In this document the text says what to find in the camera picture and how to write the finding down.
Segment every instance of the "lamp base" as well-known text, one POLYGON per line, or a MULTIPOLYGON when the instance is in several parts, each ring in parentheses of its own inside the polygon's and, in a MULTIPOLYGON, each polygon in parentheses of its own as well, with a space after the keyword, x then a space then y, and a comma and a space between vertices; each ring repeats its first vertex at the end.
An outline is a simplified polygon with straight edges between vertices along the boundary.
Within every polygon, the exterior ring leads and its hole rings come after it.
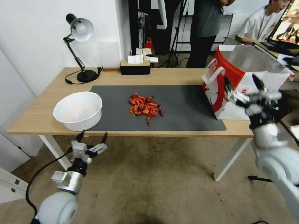
POLYGON ((86 70, 85 72, 80 72, 79 74, 77 74, 77 80, 79 82, 86 83, 96 79, 97 79, 97 73, 92 70, 86 70))

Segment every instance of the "wooden table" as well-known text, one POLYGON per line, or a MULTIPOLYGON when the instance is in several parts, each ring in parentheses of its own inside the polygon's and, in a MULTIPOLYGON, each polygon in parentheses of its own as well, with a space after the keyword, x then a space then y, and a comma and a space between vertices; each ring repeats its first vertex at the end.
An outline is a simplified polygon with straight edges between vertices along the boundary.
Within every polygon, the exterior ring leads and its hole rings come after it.
MULTIPOLYGON (((64 68, 51 84, 37 97, 24 114, 7 131, 8 134, 39 135, 45 145, 58 158, 63 152, 52 135, 77 135, 53 117, 55 105, 69 94, 90 91, 94 85, 202 85, 206 69, 153 68, 150 75, 123 76, 119 71, 101 72, 100 77, 90 83, 70 85, 64 81, 66 75, 79 70, 64 68)), ((77 82, 76 75, 68 77, 77 82)), ((109 136, 155 136, 155 137, 233 137, 239 138, 214 174, 219 181, 253 137, 249 121, 224 120, 226 131, 109 131, 109 136)), ((86 131, 85 135, 103 135, 103 131, 86 131)), ((59 160, 63 168, 71 166, 64 157, 59 160)))

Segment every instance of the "lamp arm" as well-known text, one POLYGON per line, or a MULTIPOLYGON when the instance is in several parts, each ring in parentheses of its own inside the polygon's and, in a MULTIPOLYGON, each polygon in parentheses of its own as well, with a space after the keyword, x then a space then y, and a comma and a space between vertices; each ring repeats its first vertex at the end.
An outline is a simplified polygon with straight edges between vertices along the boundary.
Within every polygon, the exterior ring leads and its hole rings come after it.
POLYGON ((69 34, 68 36, 66 36, 65 38, 63 38, 63 41, 65 42, 65 44, 68 46, 70 52, 72 53, 72 55, 75 58, 75 61, 77 62, 77 64, 80 66, 81 71, 85 72, 85 65, 83 64, 83 62, 80 60, 80 58, 78 58, 74 51, 72 50, 71 46, 70 46, 70 42, 72 42, 74 39, 69 38, 71 36, 71 34, 69 34))

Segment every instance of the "tissue box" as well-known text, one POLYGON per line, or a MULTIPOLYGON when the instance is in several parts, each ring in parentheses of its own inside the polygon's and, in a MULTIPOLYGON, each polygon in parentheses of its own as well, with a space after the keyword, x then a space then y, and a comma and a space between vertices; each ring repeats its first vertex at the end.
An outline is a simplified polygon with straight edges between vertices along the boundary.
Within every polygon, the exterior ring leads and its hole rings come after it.
POLYGON ((148 75, 150 74, 150 61, 143 60, 142 64, 129 64, 128 61, 121 61, 122 75, 148 75))

